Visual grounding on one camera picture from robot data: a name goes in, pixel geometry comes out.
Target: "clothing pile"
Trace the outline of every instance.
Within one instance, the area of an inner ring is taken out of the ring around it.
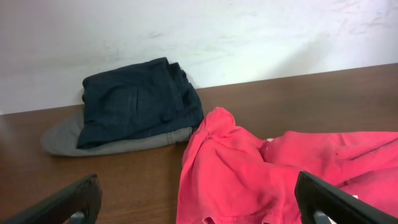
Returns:
[[[203,120],[201,102],[178,63],[166,58],[83,80],[84,111],[49,129],[42,147],[61,156],[95,156],[188,141]]]
[[[178,224],[299,224],[294,188],[303,170],[398,217],[398,133],[289,131],[261,140],[216,108],[182,162]]]

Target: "red cloth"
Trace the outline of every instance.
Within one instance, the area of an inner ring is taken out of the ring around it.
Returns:
[[[177,224],[301,223],[294,196],[300,170],[398,217],[398,133],[288,131],[269,142],[216,108],[182,162]]]

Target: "wooden table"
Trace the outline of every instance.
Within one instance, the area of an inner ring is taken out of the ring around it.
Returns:
[[[259,138],[285,131],[398,131],[398,64],[198,90],[207,114],[222,106]],[[186,144],[100,157],[53,157],[42,133],[81,106],[0,116],[0,220],[97,173],[97,223],[175,223]]]

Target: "crumpled red fabric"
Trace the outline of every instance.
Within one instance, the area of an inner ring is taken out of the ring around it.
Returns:
[[[294,196],[301,170],[398,217],[398,133],[288,131],[269,142],[216,108],[182,162],[177,224],[301,223]]]

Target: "gray fabric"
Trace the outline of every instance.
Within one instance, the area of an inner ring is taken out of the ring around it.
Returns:
[[[83,129],[83,120],[83,110],[81,110],[47,130],[41,139],[42,148],[58,156],[99,156],[152,149],[188,141],[193,131],[191,127],[182,128],[148,138],[116,141],[82,150],[76,148],[76,143]]]

